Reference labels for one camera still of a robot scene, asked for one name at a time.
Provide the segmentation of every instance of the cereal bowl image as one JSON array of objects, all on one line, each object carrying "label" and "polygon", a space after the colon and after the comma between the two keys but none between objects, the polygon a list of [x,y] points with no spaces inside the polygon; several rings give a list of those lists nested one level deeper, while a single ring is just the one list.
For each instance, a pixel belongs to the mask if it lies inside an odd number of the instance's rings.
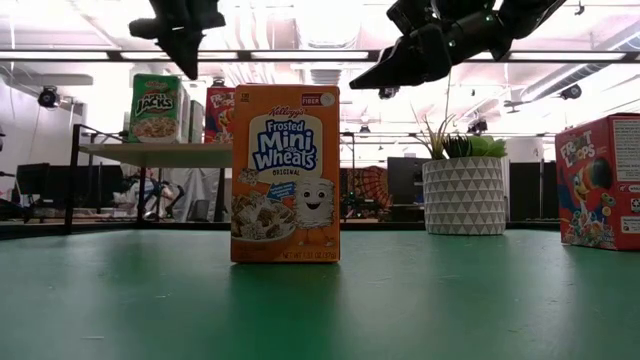
[{"label": "cereal bowl image", "polygon": [[172,143],[177,124],[168,117],[146,118],[133,127],[133,134],[144,143]]},{"label": "cereal bowl image", "polygon": [[235,196],[231,209],[232,251],[257,251],[275,258],[289,245],[296,230],[293,210],[257,191]]}]

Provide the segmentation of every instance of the orange label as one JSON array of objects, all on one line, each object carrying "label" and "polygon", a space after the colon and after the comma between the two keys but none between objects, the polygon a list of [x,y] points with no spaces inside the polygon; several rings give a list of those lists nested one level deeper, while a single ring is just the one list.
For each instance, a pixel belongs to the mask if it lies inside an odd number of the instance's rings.
[{"label": "orange label", "polygon": [[339,260],[338,96],[335,86],[236,88],[232,261]]}]

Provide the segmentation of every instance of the white planter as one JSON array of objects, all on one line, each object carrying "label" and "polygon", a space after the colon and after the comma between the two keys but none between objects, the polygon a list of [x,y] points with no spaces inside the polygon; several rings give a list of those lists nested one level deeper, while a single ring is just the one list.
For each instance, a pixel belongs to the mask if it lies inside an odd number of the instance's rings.
[{"label": "white planter", "polygon": [[505,230],[502,162],[492,157],[435,160],[422,166],[429,233],[500,235]]}]

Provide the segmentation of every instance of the security camera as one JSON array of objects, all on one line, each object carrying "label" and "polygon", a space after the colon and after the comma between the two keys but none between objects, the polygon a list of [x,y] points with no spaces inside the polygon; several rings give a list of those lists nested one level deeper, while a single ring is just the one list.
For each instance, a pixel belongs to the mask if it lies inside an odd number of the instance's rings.
[{"label": "security camera", "polygon": [[45,109],[57,109],[60,106],[60,95],[55,86],[45,86],[38,96],[38,105]]},{"label": "security camera", "polygon": [[468,134],[480,135],[483,132],[487,131],[489,128],[487,126],[487,121],[483,118],[473,120],[469,123],[469,128],[467,130]]},{"label": "security camera", "polygon": [[560,97],[563,100],[575,100],[580,96],[582,96],[582,88],[580,88],[580,85],[578,84],[570,86],[560,92]]},{"label": "security camera", "polygon": [[382,100],[391,99],[400,91],[399,87],[382,88],[378,91],[378,97]]}]

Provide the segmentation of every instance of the ceiling light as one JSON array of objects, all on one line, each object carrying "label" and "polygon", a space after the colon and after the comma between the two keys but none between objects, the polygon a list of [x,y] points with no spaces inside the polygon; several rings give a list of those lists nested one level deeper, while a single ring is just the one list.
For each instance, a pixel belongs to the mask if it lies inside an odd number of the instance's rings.
[{"label": "ceiling light", "polygon": [[493,56],[491,56],[491,53],[488,52],[481,52],[480,54],[476,55],[476,56],[472,56],[469,58],[470,61],[486,61],[486,60],[493,60]]},{"label": "ceiling light", "polygon": [[366,51],[252,51],[255,60],[366,60]]},{"label": "ceiling light", "polygon": [[0,51],[0,60],[109,60],[102,51]]},{"label": "ceiling light", "polygon": [[[120,53],[126,60],[166,60],[171,61],[162,51],[123,51]],[[207,51],[198,53],[198,60],[235,60],[238,54],[235,51]]]},{"label": "ceiling light", "polygon": [[127,60],[169,60],[162,51],[123,51],[120,55]]},{"label": "ceiling light", "polygon": [[622,59],[626,53],[620,52],[561,52],[561,51],[544,51],[544,52],[513,52],[509,55],[510,61],[553,61],[553,62],[586,62],[597,63],[599,61],[616,61]]}]

